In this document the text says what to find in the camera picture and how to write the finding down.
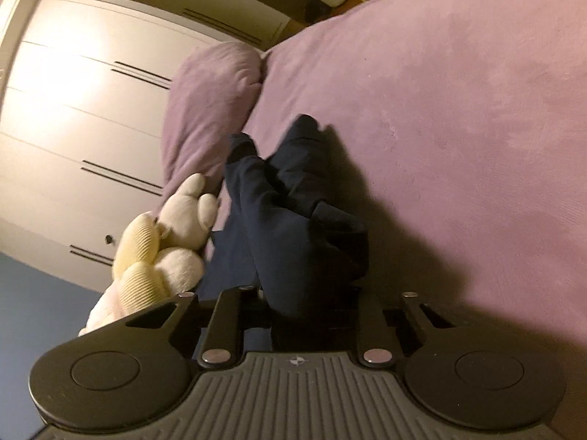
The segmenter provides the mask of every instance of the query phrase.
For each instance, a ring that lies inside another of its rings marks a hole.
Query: plush toy ear
[[[119,295],[126,316],[169,297],[160,273],[152,264],[143,261],[134,263],[124,272]]]
[[[112,265],[112,278],[120,279],[134,263],[152,263],[159,251],[159,233],[148,213],[142,213],[131,221],[118,243]]]
[[[198,201],[198,221],[200,226],[209,232],[218,215],[218,199],[212,194],[204,194]]]
[[[189,195],[198,198],[204,191],[206,176],[203,173],[195,173],[187,177],[175,193],[177,195]]]

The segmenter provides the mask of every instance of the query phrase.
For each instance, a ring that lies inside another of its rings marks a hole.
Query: silver bolt
[[[230,357],[226,349],[208,349],[202,354],[202,359],[209,364],[222,364],[230,361]]]
[[[392,358],[393,356],[391,355],[391,352],[389,352],[387,349],[369,349],[368,351],[365,351],[365,354],[363,354],[363,359],[365,359],[369,364],[384,364],[389,362]]]

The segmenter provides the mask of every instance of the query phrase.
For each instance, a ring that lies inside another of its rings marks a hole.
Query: stuffed animal
[[[188,177],[159,217],[137,216],[124,230],[112,265],[112,284],[90,311],[79,335],[193,288],[204,275],[198,251],[216,221],[218,202],[203,194],[205,176]]]

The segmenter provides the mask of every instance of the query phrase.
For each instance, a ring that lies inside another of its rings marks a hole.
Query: white wardrobe
[[[171,78],[230,36],[128,0],[40,0],[0,115],[0,250],[104,290],[116,242],[158,204]]]

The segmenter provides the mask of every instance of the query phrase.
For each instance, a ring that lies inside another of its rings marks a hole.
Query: ribbed rubber surface
[[[449,426],[415,406],[391,373],[347,354],[249,353],[203,374],[166,417],[136,430],[80,435],[47,427],[37,440],[561,440],[544,425],[507,435]]]

